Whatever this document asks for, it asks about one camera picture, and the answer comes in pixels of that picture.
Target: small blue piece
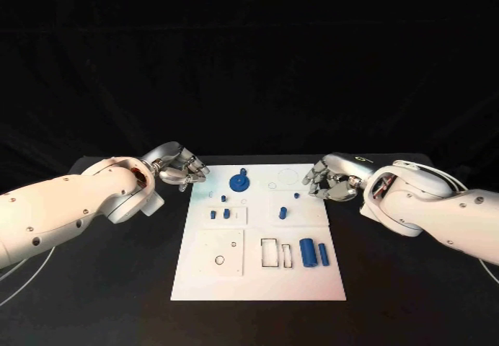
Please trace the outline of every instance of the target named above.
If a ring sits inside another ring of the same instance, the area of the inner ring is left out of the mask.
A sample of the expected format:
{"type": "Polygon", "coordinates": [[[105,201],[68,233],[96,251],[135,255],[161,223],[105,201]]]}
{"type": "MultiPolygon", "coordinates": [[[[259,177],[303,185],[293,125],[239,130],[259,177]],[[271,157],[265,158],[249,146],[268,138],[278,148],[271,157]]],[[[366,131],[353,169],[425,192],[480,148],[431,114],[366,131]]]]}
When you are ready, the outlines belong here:
{"type": "Polygon", "coordinates": [[[278,218],[281,219],[281,220],[284,220],[285,219],[285,213],[288,212],[288,209],[285,208],[285,207],[283,207],[281,208],[281,212],[278,213],[278,218]]]}
{"type": "Polygon", "coordinates": [[[314,241],[310,238],[300,240],[303,266],[307,268],[317,266],[317,256],[314,254],[314,241]]]}
{"type": "Polygon", "coordinates": [[[321,258],[321,265],[330,265],[330,260],[327,259],[326,245],[323,243],[319,244],[319,253],[321,258]]]}
{"type": "Polygon", "coordinates": [[[249,188],[249,179],[246,177],[246,169],[241,168],[239,174],[236,174],[229,180],[231,189],[235,192],[244,192],[249,188]]]}

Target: robotic hand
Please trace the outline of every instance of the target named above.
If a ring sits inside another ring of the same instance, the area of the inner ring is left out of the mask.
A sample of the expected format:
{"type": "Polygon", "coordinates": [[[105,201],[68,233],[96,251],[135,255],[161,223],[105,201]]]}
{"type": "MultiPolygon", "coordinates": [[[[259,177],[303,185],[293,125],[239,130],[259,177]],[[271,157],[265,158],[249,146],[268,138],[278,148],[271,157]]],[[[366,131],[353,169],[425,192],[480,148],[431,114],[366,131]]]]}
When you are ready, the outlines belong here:
{"type": "Polygon", "coordinates": [[[209,172],[192,152],[169,142],[141,159],[104,159],[82,174],[7,192],[0,196],[0,268],[78,236],[99,214],[112,223],[127,221],[138,210],[150,216],[164,203],[156,177],[184,191],[209,172]]]}
{"type": "Polygon", "coordinates": [[[368,159],[326,155],[303,179],[308,195],[350,200],[363,190],[360,214],[405,236],[424,231],[447,246],[499,265],[499,194],[467,190],[448,174],[407,161],[375,167],[368,159]],[[326,180],[329,189],[320,189],[326,180]]]}

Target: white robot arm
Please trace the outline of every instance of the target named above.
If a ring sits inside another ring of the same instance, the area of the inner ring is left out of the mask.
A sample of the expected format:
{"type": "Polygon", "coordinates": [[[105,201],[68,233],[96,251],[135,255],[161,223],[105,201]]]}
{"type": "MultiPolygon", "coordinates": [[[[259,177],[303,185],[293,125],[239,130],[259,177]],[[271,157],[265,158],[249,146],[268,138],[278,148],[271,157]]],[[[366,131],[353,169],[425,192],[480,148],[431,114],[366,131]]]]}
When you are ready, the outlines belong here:
{"type": "Polygon", "coordinates": [[[127,221],[138,210],[150,216],[163,205],[156,177],[183,191],[208,173],[192,152],[169,142],[141,159],[104,159],[82,174],[7,192],[0,196],[0,268],[78,236],[96,215],[112,223],[127,221]]]}
{"type": "Polygon", "coordinates": [[[365,158],[337,153],[321,158],[303,183],[310,195],[336,201],[363,190],[362,215],[405,236],[427,231],[447,247],[499,265],[497,193],[467,190],[431,167],[395,161],[376,169],[365,158]],[[319,189],[321,181],[329,188],[319,189]]]}

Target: black tabletop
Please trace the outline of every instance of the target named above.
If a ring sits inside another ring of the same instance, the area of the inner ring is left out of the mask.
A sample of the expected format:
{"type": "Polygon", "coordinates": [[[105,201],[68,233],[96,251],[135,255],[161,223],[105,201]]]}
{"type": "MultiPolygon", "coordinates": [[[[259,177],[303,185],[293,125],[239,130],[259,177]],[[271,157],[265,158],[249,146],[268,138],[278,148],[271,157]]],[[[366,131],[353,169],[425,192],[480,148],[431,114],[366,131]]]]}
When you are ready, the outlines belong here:
{"type": "MultiPolygon", "coordinates": [[[[376,164],[421,154],[365,154],[376,164]]],[[[210,164],[314,163],[321,155],[206,156],[210,164]]],[[[98,161],[82,158],[72,173],[98,161]]],[[[104,217],[60,245],[32,284],[0,308],[1,345],[495,345],[499,285],[476,258],[422,233],[404,237],[326,202],[346,301],[170,301],[190,192],[159,184],[166,203],[114,225],[104,217]]],[[[0,284],[0,300],[46,253],[0,284]]]]}

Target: white cable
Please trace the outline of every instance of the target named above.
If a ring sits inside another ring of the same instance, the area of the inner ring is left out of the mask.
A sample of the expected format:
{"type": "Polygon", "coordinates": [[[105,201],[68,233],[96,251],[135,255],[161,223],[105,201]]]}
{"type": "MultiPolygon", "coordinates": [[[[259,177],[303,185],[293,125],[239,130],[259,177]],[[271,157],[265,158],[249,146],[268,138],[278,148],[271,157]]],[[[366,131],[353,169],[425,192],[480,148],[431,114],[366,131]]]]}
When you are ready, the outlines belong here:
{"type": "MultiPolygon", "coordinates": [[[[451,183],[453,183],[453,181],[454,181],[454,183],[458,184],[460,188],[461,188],[464,191],[467,191],[467,187],[464,186],[464,184],[463,184],[450,174],[447,174],[446,172],[443,172],[440,169],[435,169],[435,168],[433,168],[433,167],[428,167],[428,166],[425,166],[424,164],[417,164],[415,162],[409,162],[409,161],[404,161],[404,160],[401,160],[401,162],[414,164],[415,166],[420,166],[420,167],[428,169],[430,171],[438,173],[443,177],[447,178],[447,180],[448,180],[451,183]]],[[[483,262],[482,258],[479,258],[479,261],[480,261],[480,264],[482,264],[482,266],[483,266],[483,269],[484,269],[486,272],[489,273],[489,276],[493,278],[493,281],[499,284],[499,279],[495,277],[493,273],[490,272],[490,269],[487,268],[486,263],[483,262]]]]}
{"type": "Polygon", "coordinates": [[[55,251],[55,247],[52,248],[50,253],[49,253],[49,255],[46,256],[46,259],[45,259],[42,265],[39,266],[39,269],[36,270],[33,276],[29,278],[29,280],[27,280],[26,283],[21,285],[21,287],[19,288],[19,290],[11,294],[11,296],[0,303],[0,307],[1,307],[3,304],[6,304],[6,302],[19,294],[19,292],[21,292],[21,290],[24,289],[24,287],[27,286],[27,284],[29,284],[29,283],[32,282],[32,280],[34,279],[36,275],[39,274],[40,270],[42,270],[43,267],[45,267],[46,262],[49,262],[49,258],[50,258],[50,256],[52,256],[53,251],[55,251]]]}
{"type": "Polygon", "coordinates": [[[17,270],[17,268],[26,263],[27,259],[23,259],[17,266],[0,277],[0,281],[6,279],[6,277],[17,270]]]}

